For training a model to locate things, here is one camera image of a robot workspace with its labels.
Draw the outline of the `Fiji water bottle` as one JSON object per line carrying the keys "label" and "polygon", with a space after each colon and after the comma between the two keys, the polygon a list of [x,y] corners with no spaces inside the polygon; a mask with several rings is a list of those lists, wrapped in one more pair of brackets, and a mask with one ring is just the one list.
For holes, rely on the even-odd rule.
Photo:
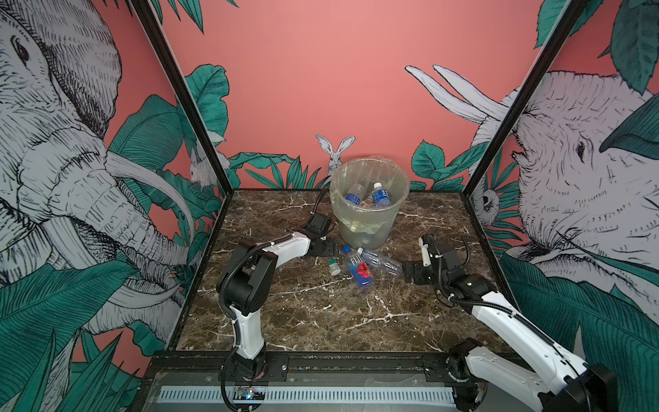
{"label": "Fiji water bottle", "polygon": [[349,245],[343,247],[343,263],[360,289],[365,289],[372,285],[373,275],[370,268],[357,250],[354,250]]}

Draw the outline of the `small blue label bottle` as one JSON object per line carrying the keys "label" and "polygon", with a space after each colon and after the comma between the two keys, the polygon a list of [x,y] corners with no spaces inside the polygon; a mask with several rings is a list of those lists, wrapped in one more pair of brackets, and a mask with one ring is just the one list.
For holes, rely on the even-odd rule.
{"label": "small blue label bottle", "polygon": [[350,204],[353,204],[355,206],[361,206],[361,204],[367,198],[367,191],[362,184],[353,183],[348,188],[344,198]]}

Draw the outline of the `blue label Chinese water bottle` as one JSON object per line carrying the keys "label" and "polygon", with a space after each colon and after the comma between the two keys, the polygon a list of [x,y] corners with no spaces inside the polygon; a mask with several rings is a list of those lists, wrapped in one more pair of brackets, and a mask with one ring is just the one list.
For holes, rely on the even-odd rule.
{"label": "blue label Chinese water bottle", "polygon": [[373,184],[370,199],[372,199],[373,205],[379,209],[386,209],[392,206],[391,195],[380,182]]}

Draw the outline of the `clear square green-label bottle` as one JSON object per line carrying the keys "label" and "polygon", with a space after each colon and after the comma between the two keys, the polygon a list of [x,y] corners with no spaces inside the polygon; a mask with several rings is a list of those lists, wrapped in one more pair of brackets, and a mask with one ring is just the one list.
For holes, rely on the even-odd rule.
{"label": "clear square green-label bottle", "polygon": [[330,259],[328,261],[328,264],[329,264],[329,271],[332,276],[338,276],[341,274],[342,268],[340,264],[338,264],[336,259]]}

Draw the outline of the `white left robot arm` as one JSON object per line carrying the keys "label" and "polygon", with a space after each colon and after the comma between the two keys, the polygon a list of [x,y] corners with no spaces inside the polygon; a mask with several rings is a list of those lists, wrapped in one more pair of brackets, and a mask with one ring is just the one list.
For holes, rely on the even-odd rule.
{"label": "white left robot arm", "polygon": [[293,231],[262,243],[242,241],[233,250],[216,284],[221,311],[231,320],[233,351],[230,362],[246,381],[260,379],[266,371],[266,344],[261,308],[266,302],[276,270],[292,260],[330,258],[339,254],[332,237]]}

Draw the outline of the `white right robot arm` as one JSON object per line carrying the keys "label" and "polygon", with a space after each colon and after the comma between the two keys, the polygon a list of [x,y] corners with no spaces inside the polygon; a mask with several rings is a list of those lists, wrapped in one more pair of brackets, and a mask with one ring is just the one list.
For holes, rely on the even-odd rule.
{"label": "white right robot arm", "polygon": [[612,371],[562,347],[487,278],[468,274],[468,259],[460,259],[454,247],[430,234],[418,244],[421,259],[403,263],[407,281],[431,284],[444,305],[460,307],[485,324],[526,363],[521,367],[469,338],[455,345],[444,362],[454,381],[480,379],[534,411],[618,410],[618,382]]}

